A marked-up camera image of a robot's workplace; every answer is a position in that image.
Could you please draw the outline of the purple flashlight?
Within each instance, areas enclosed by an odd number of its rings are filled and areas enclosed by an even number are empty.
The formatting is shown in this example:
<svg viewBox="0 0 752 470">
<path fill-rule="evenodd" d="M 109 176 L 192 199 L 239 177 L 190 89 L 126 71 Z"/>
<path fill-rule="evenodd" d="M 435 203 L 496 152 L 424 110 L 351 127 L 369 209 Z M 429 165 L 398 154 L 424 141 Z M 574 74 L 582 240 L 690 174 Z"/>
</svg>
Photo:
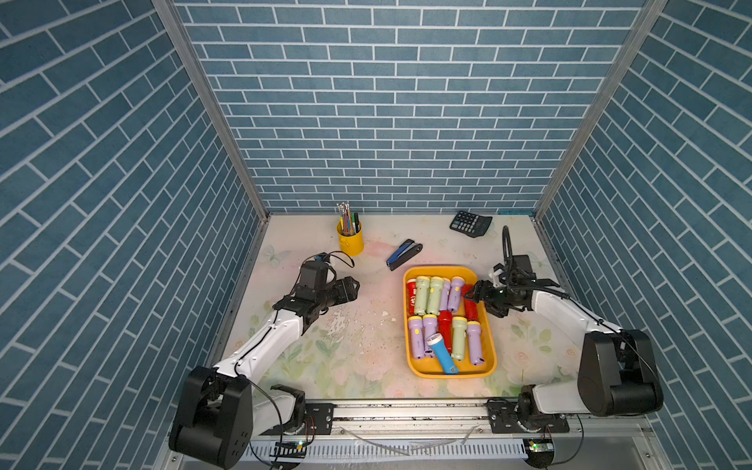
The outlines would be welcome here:
<svg viewBox="0 0 752 470">
<path fill-rule="evenodd" d="M 438 332 L 438 317 L 436 317 L 436 315 L 424 315 L 422 322 L 423 322 L 424 344 L 426 345 L 427 350 L 430 350 L 430 347 L 428 346 L 428 341 L 431 336 L 433 336 L 434 334 Z"/>
<path fill-rule="evenodd" d="M 448 299 L 450 299 L 450 290 L 452 289 L 452 284 L 450 284 L 450 280 L 448 278 L 444 278 L 443 281 L 444 283 L 440 297 L 439 311 L 448 311 Z"/>
<path fill-rule="evenodd" d="M 409 327 L 411 356 L 414 360 L 422 360 L 425 358 L 423 318 L 413 315 L 407 319 L 407 326 Z"/>
<path fill-rule="evenodd" d="M 465 286 L 465 281 L 460 276 L 454 276 L 450 280 L 450 295 L 448 295 L 448 311 L 455 315 L 460 308 L 462 302 L 462 289 Z"/>
<path fill-rule="evenodd" d="M 482 349 L 482 327 L 479 321 L 471 320 L 467 323 L 468 356 L 473 366 L 485 363 Z"/>
</svg>

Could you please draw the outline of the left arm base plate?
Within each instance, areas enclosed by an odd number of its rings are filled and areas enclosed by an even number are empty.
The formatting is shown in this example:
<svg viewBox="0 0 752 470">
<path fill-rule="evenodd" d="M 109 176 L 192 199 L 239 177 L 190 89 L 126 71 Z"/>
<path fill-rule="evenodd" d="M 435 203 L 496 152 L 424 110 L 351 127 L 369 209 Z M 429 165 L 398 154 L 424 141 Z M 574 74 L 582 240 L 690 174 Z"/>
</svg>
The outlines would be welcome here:
<svg viewBox="0 0 752 470">
<path fill-rule="evenodd" d="M 274 410 L 272 425 L 262 430 L 258 428 L 259 436 L 328 436 L 332 433 L 334 425 L 334 403 L 306 403 L 303 417 L 298 419 L 297 411 L 293 411 L 290 418 L 280 424 Z"/>
</svg>

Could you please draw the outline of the yellow pen holder cup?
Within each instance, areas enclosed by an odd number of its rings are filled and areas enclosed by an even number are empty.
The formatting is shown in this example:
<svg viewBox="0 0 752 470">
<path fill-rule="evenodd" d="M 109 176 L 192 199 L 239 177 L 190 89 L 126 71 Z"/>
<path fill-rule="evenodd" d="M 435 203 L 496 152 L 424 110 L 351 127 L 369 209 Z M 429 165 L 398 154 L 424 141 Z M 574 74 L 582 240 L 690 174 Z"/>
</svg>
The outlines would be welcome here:
<svg viewBox="0 0 752 470">
<path fill-rule="evenodd" d="M 364 238 L 361 230 L 352 235 L 346 235 L 344 233 L 343 225 L 339 223 L 337 225 L 337 233 L 340 250 L 343 253 L 354 258 L 363 252 Z"/>
</svg>

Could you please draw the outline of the red flashlight with white logo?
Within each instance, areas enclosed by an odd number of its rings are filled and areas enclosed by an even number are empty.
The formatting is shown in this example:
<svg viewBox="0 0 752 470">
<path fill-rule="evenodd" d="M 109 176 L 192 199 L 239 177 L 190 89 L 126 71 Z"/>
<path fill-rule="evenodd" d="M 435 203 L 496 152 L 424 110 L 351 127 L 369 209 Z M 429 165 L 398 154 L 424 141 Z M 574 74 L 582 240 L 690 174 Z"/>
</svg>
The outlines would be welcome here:
<svg viewBox="0 0 752 470">
<path fill-rule="evenodd" d="M 415 299 L 416 299 L 416 279 L 411 278 L 407 280 L 407 284 L 405 284 L 405 289 L 407 289 L 407 317 L 411 317 L 414 315 L 414 309 L 415 309 Z"/>
</svg>

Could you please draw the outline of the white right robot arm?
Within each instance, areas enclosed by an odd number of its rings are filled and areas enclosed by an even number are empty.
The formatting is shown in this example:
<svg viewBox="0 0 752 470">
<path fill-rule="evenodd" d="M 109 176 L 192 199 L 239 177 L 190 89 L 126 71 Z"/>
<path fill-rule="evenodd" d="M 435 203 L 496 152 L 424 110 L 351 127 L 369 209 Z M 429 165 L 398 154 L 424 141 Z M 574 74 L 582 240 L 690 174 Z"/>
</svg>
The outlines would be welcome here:
<svg viewBox="0 0 752 470">
<path fill-rule="evenodd" d="M 542 414 L 598 417 L 656 412 L 664 394 L 647 334 L 624 329 L 590 311 L 549 278 L 538 277 L 527 256 L 507 255 L 463 294 L 498 318 L 511 311 L 536 313 L 581 346 L 576 379 L 533 385 L 525 393 Z"/>
</svg>

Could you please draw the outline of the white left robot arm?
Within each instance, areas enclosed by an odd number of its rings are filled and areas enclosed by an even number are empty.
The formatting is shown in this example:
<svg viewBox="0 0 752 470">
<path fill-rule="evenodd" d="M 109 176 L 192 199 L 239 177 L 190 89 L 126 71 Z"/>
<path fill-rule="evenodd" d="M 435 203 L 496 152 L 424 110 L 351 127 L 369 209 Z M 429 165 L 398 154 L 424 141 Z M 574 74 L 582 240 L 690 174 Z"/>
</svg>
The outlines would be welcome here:
<svg viewBox="0 0 752 470">
<path fill-rule="evenodd" d="M 350 276 L 339 277 L 333 260 L 354 266 L 340 251 L 307 258 L 294 286 L 273 305 L 260 331 L 228 358 L 190 372 L 170 429 L 170 450 L 229 469 L 256 436 L 276 436 L 282 450 L 286 434 L 315 432 L 305 392 L 282 385 L 266 392 L 259 382 L 321 315 L 356 301 L 360 284 Z"/>
</svg>

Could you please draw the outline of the aluminium front rail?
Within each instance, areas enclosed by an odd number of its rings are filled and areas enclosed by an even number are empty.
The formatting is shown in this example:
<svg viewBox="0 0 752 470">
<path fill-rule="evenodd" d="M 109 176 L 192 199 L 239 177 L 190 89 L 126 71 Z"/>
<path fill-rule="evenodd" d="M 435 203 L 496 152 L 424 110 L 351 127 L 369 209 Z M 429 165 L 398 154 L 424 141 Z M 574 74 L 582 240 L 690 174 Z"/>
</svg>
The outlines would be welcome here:
<svg viewBox="0 0 752 470">
<path fill-rule="evenodd" d="M 648 420 L 564 414 L 566 434 L 493 434 L 489 399 L 334 403 L 328 436 L 252 438 L 237 469 L 667 469 Z"/>
</svg>

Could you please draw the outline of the yellow plastic storage tray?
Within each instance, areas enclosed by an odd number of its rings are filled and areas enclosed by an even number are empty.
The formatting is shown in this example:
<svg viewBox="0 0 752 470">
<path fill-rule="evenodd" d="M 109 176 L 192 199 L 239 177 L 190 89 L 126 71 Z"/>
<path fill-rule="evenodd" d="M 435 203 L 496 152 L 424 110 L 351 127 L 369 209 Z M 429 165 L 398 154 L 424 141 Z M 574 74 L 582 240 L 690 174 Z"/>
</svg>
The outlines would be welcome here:
<svg viewBox="0 0 752 470">
<path fill-rule="evenodd" d="M 416 268 L 409 268 L 403 276 L 403 326 L 405 327 L 405 349 L 407 350 L 407 363 L 410 369 L 419 377 L 427 379 L 470 379 L 470 378 L 485 378 L 491 375 L 497 369 L 497 353 L 495 352 L 494 339 L 492 337 L 491 323 L 489 321 L 489 315 L 484 309 L 484 305 L 478 305 L 479 322 L 482 327 L 482 349 L 485 363 L 481 366 L 473 366 L 470 363 L 468 356 L 468 341 L 466 335 L 466 350 L 465 358 L 462 362 L 457 362 L 456 366 L 459 369 L 458 375 L 446 375 L 444 374 L 440 362 L 436 359 L 431 350 L 427 350 L 425 345 L 425 358 L 422 360 L 414 360 L 411 356 L 410 342 L 409 342 L 409 327 L 407 326 L 407 289 L 405 284 L 407 280 L 411 278 L 417 278 L 418 276 L 440 276 L 442 278 L 448 278 L 452 280 L 454 276 L 460 276 L 464 279 L 465 284 L 475 284 L 478 281 L 478 276 L 469 268 L 463 268 L 462 266 L 417 266 Z M 465 317 L 463 301 L 460 304 L 459 311 L 452 315 L 461 315 Z"/>
</svg>

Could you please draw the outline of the pens in cup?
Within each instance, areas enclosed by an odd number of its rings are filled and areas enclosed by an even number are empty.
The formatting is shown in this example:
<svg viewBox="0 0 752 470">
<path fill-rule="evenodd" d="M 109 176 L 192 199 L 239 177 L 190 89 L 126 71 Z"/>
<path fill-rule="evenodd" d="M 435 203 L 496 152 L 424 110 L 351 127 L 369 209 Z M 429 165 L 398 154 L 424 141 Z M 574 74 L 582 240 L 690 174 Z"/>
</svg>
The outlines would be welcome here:
<svg viewBox="0 0 752 470">
<path fill-rule="evenodd" d="M 362 230 L 360 216 L 353 211 L 349 202 L 339 203 L 337 211 L 340 215 L 340 234 L 346 237 L 358 235 Z"/>
</svg>

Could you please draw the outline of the blue black stapler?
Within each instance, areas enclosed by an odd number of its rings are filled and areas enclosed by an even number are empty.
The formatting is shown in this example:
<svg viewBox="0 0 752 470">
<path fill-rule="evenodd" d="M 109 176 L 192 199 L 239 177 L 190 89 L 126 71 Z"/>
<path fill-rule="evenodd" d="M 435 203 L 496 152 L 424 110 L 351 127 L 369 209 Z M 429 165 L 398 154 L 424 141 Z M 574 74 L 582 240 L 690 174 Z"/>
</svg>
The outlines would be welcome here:
<svg viewBox="0 0 752 470">
<path fill-rule="evenodd" d="M 389 270 L 395 271 L 405 264 L 408 260 L 411 260 L 417 256 L 423 250 L 423 245 L 415 242 L 412 239 L 407 239 L 405 242 L 399 245 L 399 248 L 389 256 L 386 264 Z"/>
</svg>

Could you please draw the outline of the green flashlight horizontal top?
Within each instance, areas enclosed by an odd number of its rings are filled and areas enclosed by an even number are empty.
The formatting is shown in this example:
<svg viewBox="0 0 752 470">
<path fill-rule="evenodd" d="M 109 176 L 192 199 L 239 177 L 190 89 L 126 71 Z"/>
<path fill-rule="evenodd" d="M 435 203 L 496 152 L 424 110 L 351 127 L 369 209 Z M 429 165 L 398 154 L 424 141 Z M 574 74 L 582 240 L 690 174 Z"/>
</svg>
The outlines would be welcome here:
<svg viewBox="0 0 752 470">
<path fill-rule="evenodd" d="M 467 328 L 466 317 L 456 315 L 452 318 L 452 358 L 457 362 L 465 358 Z"/>
</svg>

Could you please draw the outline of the green flashlight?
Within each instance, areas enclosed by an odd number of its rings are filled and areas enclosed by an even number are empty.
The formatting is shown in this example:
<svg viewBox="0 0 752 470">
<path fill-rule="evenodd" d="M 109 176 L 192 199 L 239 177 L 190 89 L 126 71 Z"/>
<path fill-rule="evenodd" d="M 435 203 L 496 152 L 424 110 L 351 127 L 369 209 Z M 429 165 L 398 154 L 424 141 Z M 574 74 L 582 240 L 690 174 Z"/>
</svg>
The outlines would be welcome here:
<svg viewBox="0 0 752 470">
<path fill-rule="evenodd" d="M 444 278 L 433 276 L 430 278 L 429 292 L 426 306 L 427 315 L 437 315 L 440 312 L 440 306 L 443 298 L 443 289 L 445 285 Z"/>
<path fill-rule="evenodd" d="M 415 298 L 413 305 L 415 315 L 426 315 L 429 290 L 430 278 L 428 276 L 418 276 L 415 280 Z"/>
</svg>

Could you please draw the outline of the black desk calculator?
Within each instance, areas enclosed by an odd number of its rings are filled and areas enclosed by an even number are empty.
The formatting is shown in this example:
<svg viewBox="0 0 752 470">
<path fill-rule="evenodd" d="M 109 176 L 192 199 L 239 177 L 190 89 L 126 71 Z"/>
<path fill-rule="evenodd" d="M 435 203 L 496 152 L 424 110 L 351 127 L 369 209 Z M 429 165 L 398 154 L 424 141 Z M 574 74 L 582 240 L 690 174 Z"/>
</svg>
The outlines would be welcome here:
<svg viewBox="0 0 752 470">
<path fill-rule="evenodd" d="M 492 222 L 492 217 L 469 213 L 469 211 L 459 211 L 450 223 L 450 229 L 475 239 L 485 236 Z"/>
</svg>

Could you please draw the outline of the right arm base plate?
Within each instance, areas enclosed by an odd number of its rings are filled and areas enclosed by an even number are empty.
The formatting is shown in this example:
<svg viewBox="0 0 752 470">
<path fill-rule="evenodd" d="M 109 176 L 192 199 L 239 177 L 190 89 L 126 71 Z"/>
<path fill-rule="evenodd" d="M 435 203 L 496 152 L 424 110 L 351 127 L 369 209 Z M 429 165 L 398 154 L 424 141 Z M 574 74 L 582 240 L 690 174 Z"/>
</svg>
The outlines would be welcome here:
<svg viewBox="0 0 752 470">
<path fill-rule="evenodd" d="M 538 410 L 526 397 L 521 401 L 494 398 L 486 403 L 493 434 L 566 434 L 570 426 L 564 414 L 549 414 Z"/>
</svg>

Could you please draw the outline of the blue flashlight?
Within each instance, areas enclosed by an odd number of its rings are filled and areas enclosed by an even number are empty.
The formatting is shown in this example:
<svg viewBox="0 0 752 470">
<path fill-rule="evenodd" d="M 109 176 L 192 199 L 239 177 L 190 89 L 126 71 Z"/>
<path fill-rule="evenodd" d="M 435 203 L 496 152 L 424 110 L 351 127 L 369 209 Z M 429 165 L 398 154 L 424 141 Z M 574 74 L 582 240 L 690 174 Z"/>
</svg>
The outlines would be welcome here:
<svg viewBox="0 0 752 470">
<path fill-rule="evenodd" d="M 452 358 L 452 355 L 448 352 L 446 342 L 441 333 L 435 333 L 426 340 L 426 345 L 433 352 L 436 359 L 440 362 L 440 366 L 446 375 L 458 375 L 459 369 Z"/>
</svg>

